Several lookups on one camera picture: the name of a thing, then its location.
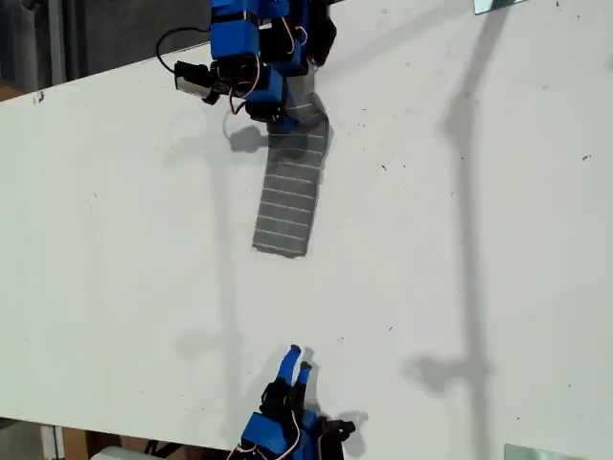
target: gray ridged plate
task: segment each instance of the gray ridged plate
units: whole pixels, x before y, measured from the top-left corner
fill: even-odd
[[[548,452],[537,448],[525,448],[523,446],[505,445],[505,460],[583,460],[579,457],[571,457],[562,453]]]
[[[475,0],[475,14],[491,12],[523,1],[525,0]]]

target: white tabletop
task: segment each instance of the white tabletop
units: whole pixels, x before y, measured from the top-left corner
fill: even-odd
[[[613,3],[332,15],[303,259],[251,247],[265,126],[156,61],[0,104],[0,416],[228,448],[296,342],[351,458],[610,459]]]

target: blue robot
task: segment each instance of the blue robot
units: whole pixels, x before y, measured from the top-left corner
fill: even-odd
[[[342,443],[355,431],[353,422],[331,421],[306,410],[305,391],[311,366],[302,362],[292,386],[301,350],[292,345],[279,373],[261,396],[240,443],[227,460],[343,460]]]
[[[336,38],[329,1],[212,0],[211,66],[178,61],[171,70],[162,63],[174,73],[178,90],[206,104],[227,95],[234,114],[244,107],[253,120],[294,127],[297,122],[284,111],[290,97],[286,79],[326,62]],[[234,99],[242,103],[235,106]]]

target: floor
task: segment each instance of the floor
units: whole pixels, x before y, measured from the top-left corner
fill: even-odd
[[[26,422],[0,429],[0,458],[40,460],[42,452],[39,430],[38,425]]]
[[[46,17],[26,10],[22,1],[0,0],[0,81],[31,92],[50,84],[45,49],[48,43],[44,42],[49,31],[45,29]],[[82,11],[75,21],[79,32],[74,35],[82,50],[81,76],[153,58],[155,43],[168,29],[184,26],[206,29],[210,21],[210,0],[63,1],[77,2]],[[207,34],[175,34],[162,51],[167,53],[207,40]]]
[[[84,0],[90,74],[153,58],[155,43],[168,29],[207,28],[209,0]],[[164,52],[208,39],[206,34],[169,37]]]

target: striped gray mat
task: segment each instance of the striped gray mat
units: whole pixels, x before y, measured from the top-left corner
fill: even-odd
[[[328,151],[329,120],[314,95],[286,110],[301,123],[291,131],[268,127],[268,160],[253,246],[294,258],[307,253]]]

